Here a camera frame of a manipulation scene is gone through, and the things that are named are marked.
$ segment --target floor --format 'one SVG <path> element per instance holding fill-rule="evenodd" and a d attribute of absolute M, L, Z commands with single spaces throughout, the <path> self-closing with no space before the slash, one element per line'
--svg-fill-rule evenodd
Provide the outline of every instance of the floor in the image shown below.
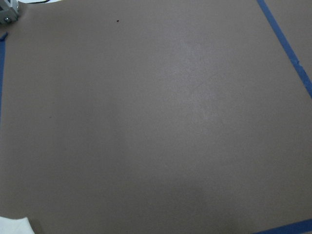
<path fill-rule="evenodd" d="M 312 77 L 311 0 L 267 0 Z M 0 216 L 36 234 L 248 234 L 312 218 L 312 100 L 256 0 L 21 4 Z"/>

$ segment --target metal bracket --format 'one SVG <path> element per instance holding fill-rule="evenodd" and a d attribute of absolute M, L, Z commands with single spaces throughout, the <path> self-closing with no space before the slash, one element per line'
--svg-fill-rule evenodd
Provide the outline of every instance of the metal bracket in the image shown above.
<path fill-rule="evenodd" d="M 18 0 L 0 0 L 0 24 L 8 24 L 19 18 Z"/>

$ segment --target blue painter's tape strip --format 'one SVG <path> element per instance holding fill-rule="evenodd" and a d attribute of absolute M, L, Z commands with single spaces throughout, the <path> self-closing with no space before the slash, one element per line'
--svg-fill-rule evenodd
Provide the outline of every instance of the blue painter's tape strip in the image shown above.
<path fill-rule="evenodd" d="M 312 231 L 312 219 L 255 234 L 302 234 Z"/>
<path fill-rule="evenodd" d="M 272 29 L 274 30 L 277 38 L 279 39 L 280 43 L 282 44 L 288 58 L 292 62 L 293 67 L 297 71 L 298 75 L 300 76 L 304 86 L 306 87 L 308 93 L 312 98 L 312 82 L 308 77 L 307 73 L 305 72 L 304 68 L 301 66 L 296 54 L 294 53 L 291 45 L 288 43 L 285 35 L 283 34 L 282 30 L 278 26 L 274 16 L 272 15 L 270 9 L 268 8 L 267 4 L 264 0 L 257 0 L 259 6 L 261 7 L 264 15 L 266 16 L 268 22 L 270 23 Z"/>
<path fill-rule="evenodd" d="M 0 118 L 1 118 L 1 97 L 2 97 L 4 58 L 5 58 L 5 38 L 7 36 L 8 36 L 8 33 L 5 33 L 0 38 Z"/>

